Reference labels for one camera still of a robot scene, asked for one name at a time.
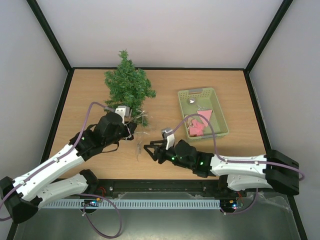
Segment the small green christmas tree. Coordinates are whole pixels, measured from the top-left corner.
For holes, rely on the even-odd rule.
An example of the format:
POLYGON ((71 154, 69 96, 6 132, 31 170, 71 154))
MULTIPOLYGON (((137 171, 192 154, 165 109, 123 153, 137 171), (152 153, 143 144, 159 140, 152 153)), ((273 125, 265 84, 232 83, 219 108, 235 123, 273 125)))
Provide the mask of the small green christmas tree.
POLYGON ((133 110, 133 116, 144 110, 144 101, 154 99, 157 92, 153 89, 146 72, 135 67, 126 49, 118 54, 120 63, 116 69, 105 72, 105 85, 109 89, 109 99, 105 101, 110 108, 128 106, 133 110))

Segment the clear led string lights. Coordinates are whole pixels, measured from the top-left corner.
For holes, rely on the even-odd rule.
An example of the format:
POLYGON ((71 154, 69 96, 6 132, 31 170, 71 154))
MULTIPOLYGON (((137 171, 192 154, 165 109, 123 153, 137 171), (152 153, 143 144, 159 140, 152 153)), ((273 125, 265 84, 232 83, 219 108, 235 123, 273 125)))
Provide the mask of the clear led string lights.
POLYGON ((149 113, 143 109, 138 110, 138 115, 133 116, 133 110, 131 109, 130 117, 127 118, 129 123, 136 123, 137 127, 132 136, 125 138, 126 141, 129 139, 134 141, 135 147, 135 158, 139 162, 139 158, 142 156, 143 146, 146 143, 151 133, 157 130, 157 123, 155 119, 149 115, 149 113))

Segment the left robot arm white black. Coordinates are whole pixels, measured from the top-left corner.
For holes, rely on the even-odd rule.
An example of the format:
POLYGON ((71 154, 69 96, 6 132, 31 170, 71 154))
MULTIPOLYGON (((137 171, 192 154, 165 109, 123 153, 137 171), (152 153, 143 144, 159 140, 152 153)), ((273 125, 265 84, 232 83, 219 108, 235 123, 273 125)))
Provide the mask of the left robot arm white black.
POLYGON ((120 140, 132 140, 137 124, 125 121, 117 113, 109 112, 97 124, 84 126, 69 143, 51 158, 16 178, 4 177, 0 181, 0 205, 5 206, 15 224, 33 217, 43 206, 77 194, 93 194, 98 188, 98 178, 89 169, 58 181, 68 170, 81 165, 93 156, 104 152, 120 140))

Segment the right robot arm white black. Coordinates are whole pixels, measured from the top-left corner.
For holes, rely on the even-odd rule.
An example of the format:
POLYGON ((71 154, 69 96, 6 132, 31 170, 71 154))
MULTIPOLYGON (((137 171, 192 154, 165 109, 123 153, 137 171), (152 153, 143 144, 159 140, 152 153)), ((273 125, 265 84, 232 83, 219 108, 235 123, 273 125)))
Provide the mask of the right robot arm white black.
POLYGON ((300 193, 298 162, 277 150, 251 157, 217 156, 198 151, 184 140, 177 144, 151 141, 143 148, 159 164, 169 161, 202 178, 225 177, 218 183, 224 196, 246 189, 273 189, 290 196, 300 193))

